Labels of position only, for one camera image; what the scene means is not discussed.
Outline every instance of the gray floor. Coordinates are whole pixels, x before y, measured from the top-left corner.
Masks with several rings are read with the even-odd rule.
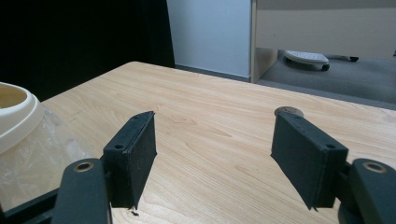
[[[257,84],[396,110],[396,60],[359,58],[353,63],[346,57],[326,57],[330,69],[323,72],[320,65],[287,63],[280,51]]]

